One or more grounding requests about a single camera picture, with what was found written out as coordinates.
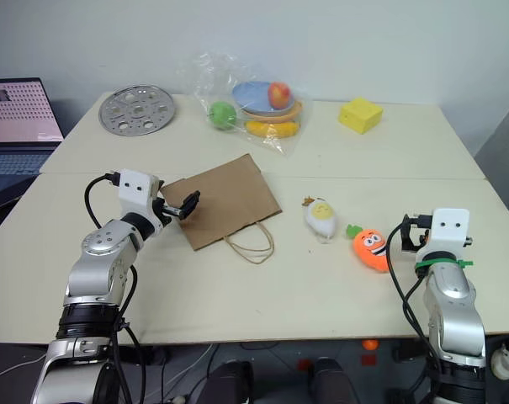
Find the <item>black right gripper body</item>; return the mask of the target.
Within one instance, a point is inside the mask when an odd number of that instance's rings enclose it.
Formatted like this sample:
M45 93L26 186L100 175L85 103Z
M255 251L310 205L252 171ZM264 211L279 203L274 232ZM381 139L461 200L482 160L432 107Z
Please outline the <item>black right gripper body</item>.
M406 217L406 235L411 234L411 228L415 226L418 229L432 228L432 215L416 215Z

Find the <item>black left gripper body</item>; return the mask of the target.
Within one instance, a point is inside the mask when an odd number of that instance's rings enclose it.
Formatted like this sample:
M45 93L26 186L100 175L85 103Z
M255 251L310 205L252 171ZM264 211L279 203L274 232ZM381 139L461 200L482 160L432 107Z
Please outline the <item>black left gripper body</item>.
M156 218L161 222L163 226L167 226L171 223L172 217L175 216L175 210L170 208L164 198L157 196L152 201L152 210Z

